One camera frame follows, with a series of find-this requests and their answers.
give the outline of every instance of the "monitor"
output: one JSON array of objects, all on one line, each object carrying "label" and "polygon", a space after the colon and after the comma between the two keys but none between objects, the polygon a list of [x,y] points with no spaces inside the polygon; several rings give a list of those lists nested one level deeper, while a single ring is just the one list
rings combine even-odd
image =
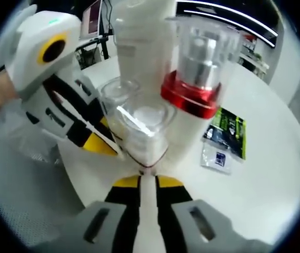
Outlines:
[{"label": "monitor", "polygon": [[96,0],[84,12],[81,24],[81,39],[95,38],[99,35],[102,0]]}]

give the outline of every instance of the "white robot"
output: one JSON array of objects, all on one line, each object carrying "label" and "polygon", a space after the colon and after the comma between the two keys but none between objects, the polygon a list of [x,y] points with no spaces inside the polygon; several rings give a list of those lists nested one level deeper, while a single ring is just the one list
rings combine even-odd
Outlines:
[{"label": "white robot", "polygon": [[19,12],[0,36],[0,67],[5,66],[29,119],[77,146],[116,155],[107,142],[62,106],[60,97],[100,134],[114,141],[98,100],[98,91],[75,58],[80,20],[71,14]]}]

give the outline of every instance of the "green light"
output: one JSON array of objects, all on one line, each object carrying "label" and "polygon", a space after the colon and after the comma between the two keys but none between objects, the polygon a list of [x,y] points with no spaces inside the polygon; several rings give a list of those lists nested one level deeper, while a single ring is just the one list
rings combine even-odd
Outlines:
[{"label": "green light", "polygon": [[54,20],[51,20],[51,21],[49,22],[49,24],[53,24],[53,23],[58,22],[58,21],[59,21],[59,19],[56,18],[56,19],[54,19]]}]

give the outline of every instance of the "white bottle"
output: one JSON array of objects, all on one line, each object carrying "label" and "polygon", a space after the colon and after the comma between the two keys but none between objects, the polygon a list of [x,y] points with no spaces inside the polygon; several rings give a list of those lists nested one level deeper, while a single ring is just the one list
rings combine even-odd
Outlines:
[{"label": "white bottle", "polygon": [[114,7],[121,79],[135,80],[145,92],[160,94],[174,44],[165,18],[175,14],[176,0],[125,0]]}]

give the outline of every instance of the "green package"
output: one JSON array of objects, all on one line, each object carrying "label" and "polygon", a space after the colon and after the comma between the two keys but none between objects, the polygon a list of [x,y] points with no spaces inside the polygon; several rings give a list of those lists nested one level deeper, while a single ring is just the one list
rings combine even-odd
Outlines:
[{"label": "green package", "polygon": [[241,159],[246,159],[246,121],[224,108],[217,111],[203,139],[213,141]]}]

